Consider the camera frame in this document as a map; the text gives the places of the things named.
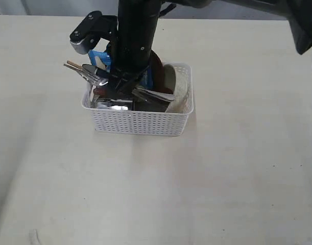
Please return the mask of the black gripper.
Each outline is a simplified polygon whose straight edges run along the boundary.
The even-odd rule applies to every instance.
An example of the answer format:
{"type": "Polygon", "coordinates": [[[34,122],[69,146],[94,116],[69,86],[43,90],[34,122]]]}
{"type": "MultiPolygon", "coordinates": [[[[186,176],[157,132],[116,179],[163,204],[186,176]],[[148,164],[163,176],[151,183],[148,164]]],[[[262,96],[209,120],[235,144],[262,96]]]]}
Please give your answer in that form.
{"type": "Polygon", "coordinates": [[[120,94],[130,94],[149,65],[152,43],[157,27],[157,15],[119,15],[117,43],[108,87],[120,94]]]}

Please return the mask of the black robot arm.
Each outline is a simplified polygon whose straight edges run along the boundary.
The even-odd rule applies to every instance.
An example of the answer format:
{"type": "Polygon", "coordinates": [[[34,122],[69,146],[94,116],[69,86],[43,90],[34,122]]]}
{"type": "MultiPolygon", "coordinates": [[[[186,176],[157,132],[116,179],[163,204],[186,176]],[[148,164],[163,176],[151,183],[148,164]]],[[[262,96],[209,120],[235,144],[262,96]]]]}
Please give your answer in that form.
{"type": "Polygon", "coordinates": [[[302,55],[312,47],[312,1],[119,1],[118,62],[132,71],[145,66],[159,18],[177,6],[210,11],[210,18],[236,17],[238,8],[286,19],[295,48],[302,55]]]}

